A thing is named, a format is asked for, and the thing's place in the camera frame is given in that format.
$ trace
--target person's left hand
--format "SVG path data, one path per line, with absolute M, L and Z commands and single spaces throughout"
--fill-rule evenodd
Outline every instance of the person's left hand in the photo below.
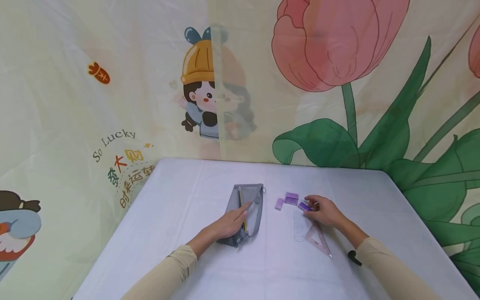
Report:
M 229 238 L 240 230 L 241 225 L 247 218 L 247 208 L 250 202 L 244 206 L 226 212 L 220 219 L 210 224 L 206 229 L 214 234 L 217 240 Z

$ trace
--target pink tulip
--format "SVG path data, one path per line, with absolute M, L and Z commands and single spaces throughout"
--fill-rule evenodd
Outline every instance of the pink tulip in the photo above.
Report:
M 410 0 L 283 0 L 272 51 L 293 85 L 327 91 L 368 75 L 383 59 Z
M 470 50 L 468 51 L 468 65 L 475 77 L 480 78 L 480 27 L 475 32 Z

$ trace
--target table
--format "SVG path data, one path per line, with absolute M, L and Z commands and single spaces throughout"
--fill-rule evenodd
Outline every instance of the table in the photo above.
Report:
M 352 246 L 325 228 L 333 259 L 295 242 L 286 192 L 320 194 L 379 239 L 443 299 L 478 299 L 391 179 L 381 171 L 163 158 L 74 300 L 120 299 L 144 274 L 225 211 L 234 184 L 263 183 L 256 237 L 238 249 L 216 243 L 173 299 L 388 299 Z

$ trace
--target eraser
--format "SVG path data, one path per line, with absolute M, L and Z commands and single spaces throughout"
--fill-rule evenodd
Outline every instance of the eraser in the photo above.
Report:
M 299 209 L 301 209 L 303 211 L 309 211 L 309 212 L 312 211 L 312 209 L 307 204 L 305 204 L 303 202 L 300 202 L 298 207 L 299 207 Z
M 282 210 L 284 201 L 285 200 L 283 200 L 282 198 L 278 198 L 277 201 L 276 201 L 276 204 L 275 204 L 275 209 L 276 210 Z
M 290 197 L 290 198 L 293 198 L 293 199 L 298 199 L 299 195 L 295 194 L 295 193 L 292 193 L 292 192 L 288 192 L 286 197 Z
M 298 198 L 285 197 L 285 203 L 297 206 L 299 203 Z

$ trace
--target black hair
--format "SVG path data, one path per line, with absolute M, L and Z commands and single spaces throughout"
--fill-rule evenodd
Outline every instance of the black hair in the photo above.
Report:
M 215 88 L 215 82 L 214 81 L 209 81 L 208 83 L 210 84 L 210 86 L 212 88 Z M 183 95 L 185 96 L 185 99 L 188 102 L 193 103 L 196 106 L 198 106 L 196 101 L 193 101 L 192 99 L 190 99 L 190 92 L 195 92 L 196 90 L 198 90 L 201 87 L 202 87 L 202 82 L 201 81 L 196 81 L 196 82 L 192 82 L 192 83 L 189 83 L 189 84 L 185 84 L 183 86 Z M 202 114 L 202 119 L 203 119 L 204 124 L 206 126 L 209 126 L 209 127 L 215 126 L 218 122 L 217 117 L 216 117 L 216 113 L 213 113 L 213 112 L 210 112 L 210 111 L 204 112 Z M 192 132 L 193 128 L 195 126 L 197 126 L 197 123 L 190 117 L 188 112 L 185 113 L 185 120 L 182 121 L 181 124 L 182 124 L 182 126 L 185 127 L 185 130 L 190 131 L 190 132 Z
M 252 109 L 250 108 L 251 97 L 247 88 L 244 86 L 228 83 L 223 83 L 223 86 L 227 90 L 231 91 L 234 95 L 243 96 L 244 101 L 239 103 L 237 113 L 242 116 L 242 118 L 248 123 L 248 125 L 250 126 L 250 130 L 255 131 L 255 129 L 257 129 L 257 126 L 253 122 L 254 115 Z
M 20 209 L 20 204 L 23 203 L 22 209 L 33 210 L 38 213 L 41 209 L 40 201 L 24 201 L 20 196 L 11 191 L 0 191 L 0 211 Z
M 215 81 L 209 81 L 208 82 L 212 88 L 215 88 Z M 185 96 L 185 99 L 190 102 L 194 103 L 195 105 L 197 104 L 196 101 L 193 101 L 190 99 L 190 92 L 195 92 L 199 88 L 202 87 L 202 82 L 201 81 L 196 81 L 192 82 L 190 84 L 186 84 L 183 86 L 183 95 Z

